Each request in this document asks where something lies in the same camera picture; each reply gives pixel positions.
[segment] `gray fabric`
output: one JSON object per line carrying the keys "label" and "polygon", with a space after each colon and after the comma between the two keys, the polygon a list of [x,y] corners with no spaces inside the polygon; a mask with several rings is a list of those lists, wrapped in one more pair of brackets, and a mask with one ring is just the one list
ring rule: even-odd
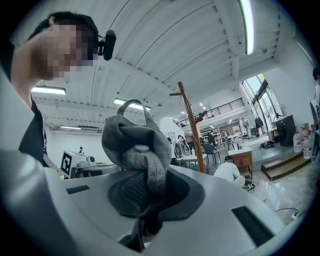
{"label": "gray fabric", "polygon": [[[123,116],[132,103],[142,105],[145,125],[139,126]],[[101,143],[108,158],[117,166],[123,169],[146,170],[146,184],[150,192],[165,192],[166,174],[171,162],[171,145],[140,100],[127,100],[119,107],[116,115],[105,120]],[[141,146],[148,146],[149,151],[141,150],[146,149]]]}

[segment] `ceiling light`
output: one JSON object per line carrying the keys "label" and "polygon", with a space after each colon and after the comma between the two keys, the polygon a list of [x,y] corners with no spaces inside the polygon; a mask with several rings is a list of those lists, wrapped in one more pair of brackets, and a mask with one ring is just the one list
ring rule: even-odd
{"label": "ceiling light", "polygon": [[64,129],[74,129],[74,130],[81,130],[80,127],[70,127],[70,126],[60,126],[60,128],[64,128]]}
{"label": "ceiling light", "polygon": [[[126,102],[126,101],[125,101],[124,99],[115,98],[113,103],[118,104],[118,105],[122,105],[122,104],[125,103],[125,102]],[[144,110],[141,105],[138,105],[138,104],[135,104],[135,103],[130,104],[129,107],[135,108],[135,109],[138,109],[138,110]],[[145,108],[146,108],[146,110],[148,110],[148,111],[151,110],[151,107],[149,107],[149,106],[145,106]]]}
{"label": "ceiling light", "polygon": [[252,14],[250,0],[239,0],[244,21],[245,32],[245,53],[250,55],[254,52],[254,18]]}
{"label": "ceiling light", "polygon": [[66,89],[53,86],[36,86],[31,90],[32,93],[59,94],[66,95]]}

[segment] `floor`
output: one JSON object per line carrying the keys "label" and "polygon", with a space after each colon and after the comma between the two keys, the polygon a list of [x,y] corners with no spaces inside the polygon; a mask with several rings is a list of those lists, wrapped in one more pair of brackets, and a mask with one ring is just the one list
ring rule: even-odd
{"label": "floor", "polygon": [[[264,201],[266,205],[275,211],[280,208],[296,208],[298,215],[305,213],[317,191],[316,182],[320,178],[320,162],[309,163],[294,173],[275,181],[270,181],[261,171],[261,163],[276,158],[280,153],[291,151],[292,148],[280,145],[276,145],[274,148],[260,148],[261,138],[245,139],[243,142],[250,142],[249,146],[252,148],[253,159],[252,180],[257,182],[255,189],[250,190],[248,193],[252,193],[253,196]],[[221,146],[219,153],[223,163],[228,155],[227,147]],[[213,175],[220,165],[219,157],[216,155],[216,164],[212,155],[209,155],[208,159],[208,173]],[[198,165],[193,164],[190,168],[198,170]],[[288,224],[293,220],[291,216],[295,212],[296,210],[294,209],[288,209],[287,211],[279,210],[277,214],[284,223]]]}

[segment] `black speaker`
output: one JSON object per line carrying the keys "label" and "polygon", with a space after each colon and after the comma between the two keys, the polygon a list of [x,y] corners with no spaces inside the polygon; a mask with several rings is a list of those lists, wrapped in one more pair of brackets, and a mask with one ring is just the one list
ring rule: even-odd
{"label": "black speaker", "polygon": [[296,131],[295,121],[292,115],[286,116],[276,122],[281,146],[290,147],[294,145],[294,135]]}

